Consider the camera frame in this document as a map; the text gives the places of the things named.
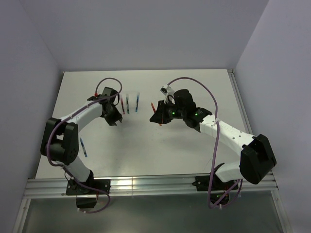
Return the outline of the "magenta pen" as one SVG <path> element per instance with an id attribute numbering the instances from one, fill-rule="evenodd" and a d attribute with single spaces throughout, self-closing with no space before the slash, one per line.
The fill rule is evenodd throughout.
<path id="1" fill-rule="evenodd" d="M 123 97 L 120 97 L 120 100 L 121 100 L 122 113 L 125 115 L 125 107 L 124 107 Z"/>

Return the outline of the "green capped pen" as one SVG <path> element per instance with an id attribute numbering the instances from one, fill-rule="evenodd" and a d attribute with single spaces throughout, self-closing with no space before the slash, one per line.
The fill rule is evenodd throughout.
<path id="1" fill-rule="evenodd" d="M 129 95 L 128 94 L 126 94 L 126 111 L 127 111 L 127 114 L 130 114 Z"/>

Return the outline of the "light blue pen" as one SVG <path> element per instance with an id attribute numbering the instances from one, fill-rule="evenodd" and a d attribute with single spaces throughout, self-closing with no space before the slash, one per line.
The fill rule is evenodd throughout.
<path id="1" fill-rule="evenodd" d="M 137 95 L 136 95 L 136 102 L 135 102 L 135 112 L 136 112 L 136 113 L 138 112 L 139 98 L 140 98 L 140 93 L 137 92 Z"/>

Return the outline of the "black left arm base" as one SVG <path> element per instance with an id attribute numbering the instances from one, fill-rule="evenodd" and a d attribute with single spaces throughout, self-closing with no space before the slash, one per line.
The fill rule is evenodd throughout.
<path id="1" fill-rule="evenodd" d="M 111 187 L 110 179 L 95 179 L 87 183 L 77 183 L 75 180 L 68 180 L 66 196 L 76 197 L 76 207 L 87 213 L 97 213 L 106 209 L 111 201 L 109 195 Z M 93 210 L 99 199 L 99 195 L 106 195 L 107 203 L 99 210 Z"/>

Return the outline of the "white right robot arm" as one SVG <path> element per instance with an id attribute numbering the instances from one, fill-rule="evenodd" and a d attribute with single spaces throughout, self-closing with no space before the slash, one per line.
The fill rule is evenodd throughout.
<path id="1" fill-rule="evenodd" d="M 239 161 L 216 167 L 215 174 L 210 177 L 211 186 L 215 189 L 238 179 L 258 184 L 276 166 L 276 158 L 266 136 L 254 136 L 218 120 L 209 110 L 197 107 L 187 89 L 173 91 L 164 86 L 161 92 L 165 99 L 158 102 L 150 122 L 168 124 L 173 119 L 182 119 L 189 128 L 218 139 L 238 155 Z"/>

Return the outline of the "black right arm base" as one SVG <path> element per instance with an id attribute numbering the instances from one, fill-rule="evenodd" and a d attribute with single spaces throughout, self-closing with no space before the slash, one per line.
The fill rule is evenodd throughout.
<path id="1" fill-rule="evenodd" d="M 210 175 L 205 176 L 195 176 L 195 180 L 192 183 L 192 186 L 196 187 L 196 191 L 203 192 L 208 191 L 209 188 L 209 180 Z M 228 182 L 222 182 L 218 177 L 214 175 L 213 182 L 211 185 L 211 195 L 210 195 L 210 202 L 214 204 L 216 201 L 218 201 L 221 196 L 231 187 L 234 185 L 236 180 L 228 181 Z"/>

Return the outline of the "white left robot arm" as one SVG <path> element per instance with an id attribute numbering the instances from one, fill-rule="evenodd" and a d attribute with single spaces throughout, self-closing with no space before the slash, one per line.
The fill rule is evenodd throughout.
<path id="1" fill-rule="evenodd" d="M 62 118 L 49 118 L 45 125 L 40 152 L 52 166 L 60 166 L 84 194 L 94 190 L 94 174 L 78 156 L 79 132 L 93 120 L 104 118 L 109 126 L 122 122 L 122 115 L 114 104 L 120 95 L 105 87 L 101 94 L 87 99 L 85 106 Z"/>

